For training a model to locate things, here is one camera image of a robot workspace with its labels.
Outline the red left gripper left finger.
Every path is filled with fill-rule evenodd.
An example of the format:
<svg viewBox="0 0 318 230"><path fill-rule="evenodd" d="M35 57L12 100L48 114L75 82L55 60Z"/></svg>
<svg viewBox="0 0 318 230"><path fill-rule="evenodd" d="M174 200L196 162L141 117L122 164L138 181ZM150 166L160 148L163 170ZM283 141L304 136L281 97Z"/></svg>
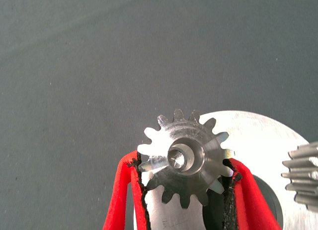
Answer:
<svg viewBox="0 0 318 230"><path fill-rule="evenodd" d="M104 230L123 230L126 220L126 202L128 186L131 186L134 201L137 229L149 230L151 228L149 212L145 203L147 193L142 183L141 155L132 151L121 158L115 174L112 196L103 225Z"/></svg>

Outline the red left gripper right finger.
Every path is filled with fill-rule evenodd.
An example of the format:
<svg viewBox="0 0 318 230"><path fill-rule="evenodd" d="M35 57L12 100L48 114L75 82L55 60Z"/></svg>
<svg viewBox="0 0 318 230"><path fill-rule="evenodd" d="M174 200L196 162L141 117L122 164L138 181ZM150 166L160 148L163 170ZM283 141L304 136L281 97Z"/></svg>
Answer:
<svg viewBox="0 0 318 230"><path fill-rule="evenodd" d="M224 160L234 173L225 178L224 230L280 230L250 170L240 161Z"/></svg>

